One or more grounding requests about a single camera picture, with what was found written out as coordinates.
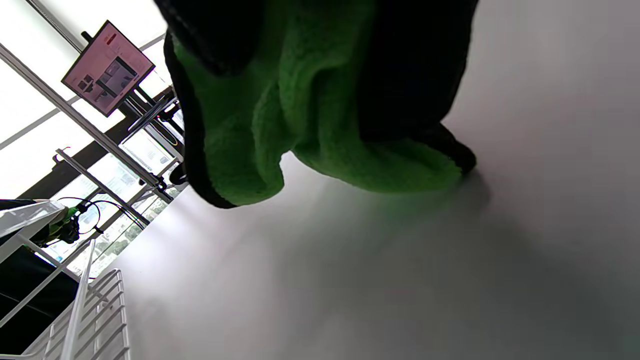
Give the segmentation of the person's right hand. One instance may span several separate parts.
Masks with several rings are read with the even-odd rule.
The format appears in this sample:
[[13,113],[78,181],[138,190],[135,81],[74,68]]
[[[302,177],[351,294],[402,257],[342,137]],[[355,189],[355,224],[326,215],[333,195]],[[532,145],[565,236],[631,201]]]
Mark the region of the person's right hand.
[[[258,50],[265,0],[157,0],[173,37],[217,76],[236,76]],[[467,66],[476,0],[377,0],[358,84],[366,142],[441,128]]]

